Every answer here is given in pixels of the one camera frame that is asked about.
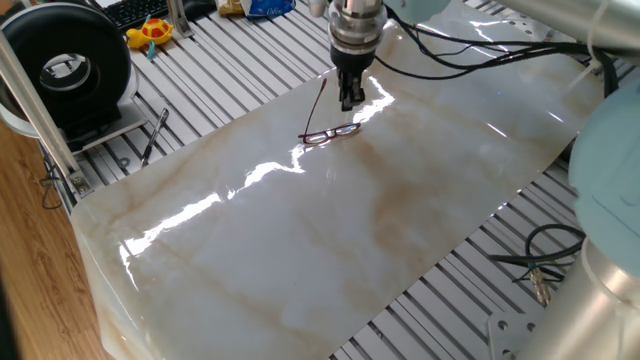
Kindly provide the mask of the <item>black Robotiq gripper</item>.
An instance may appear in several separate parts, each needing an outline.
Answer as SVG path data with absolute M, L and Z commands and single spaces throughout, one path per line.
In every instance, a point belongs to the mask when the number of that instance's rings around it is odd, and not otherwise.
M 360 75 L 373 63 L 375 52 L 354 55 L 332 48 L 330 57 L 335 67 L 339 70 L 338 82 L 341 110 L 351 111 L 353 105 L 359 105 L 365 100 L 365 92 L 361 86 Z

